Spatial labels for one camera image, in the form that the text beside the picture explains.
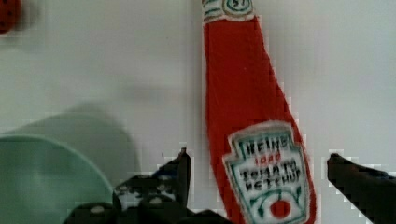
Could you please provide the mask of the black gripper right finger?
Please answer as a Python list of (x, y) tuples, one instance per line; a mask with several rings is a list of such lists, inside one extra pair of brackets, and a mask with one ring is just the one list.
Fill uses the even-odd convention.
[(373, 224), (395, 224), (395, 177), (333, 153), (327, 178)]

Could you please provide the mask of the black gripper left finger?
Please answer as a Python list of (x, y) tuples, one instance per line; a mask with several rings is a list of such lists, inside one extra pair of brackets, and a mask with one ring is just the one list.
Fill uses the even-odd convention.
[(111, 203), (77, 206), (64, 224), (233, 224), (206, 209), (187, 207), (191, 157), (182, 148), (177, 157), (151, 175), (135, 175), (118, 184)]

